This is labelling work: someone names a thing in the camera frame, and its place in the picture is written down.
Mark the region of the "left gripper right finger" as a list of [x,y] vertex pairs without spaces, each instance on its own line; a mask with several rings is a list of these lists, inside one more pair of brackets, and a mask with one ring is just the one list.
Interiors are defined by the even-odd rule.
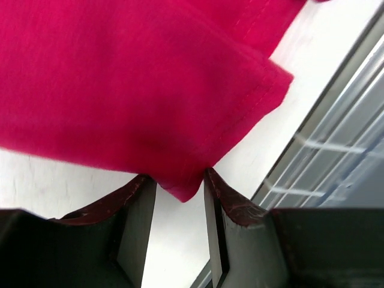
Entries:
[[214,287],[382,287],[383,210],[265,210],[212,168],[204,200]]

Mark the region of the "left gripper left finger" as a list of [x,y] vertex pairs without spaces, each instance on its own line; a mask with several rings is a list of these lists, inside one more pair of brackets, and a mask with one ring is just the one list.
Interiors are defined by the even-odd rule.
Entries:
[[60,219],[1,211],[2,287],[140,287],[156,182],[138,175]]

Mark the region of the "pink t shirt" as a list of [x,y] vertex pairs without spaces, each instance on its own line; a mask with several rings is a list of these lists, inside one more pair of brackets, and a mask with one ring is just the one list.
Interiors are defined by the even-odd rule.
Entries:
[[150,175],[182,202],[284,100],[304,1],[2,1],[1,146]]

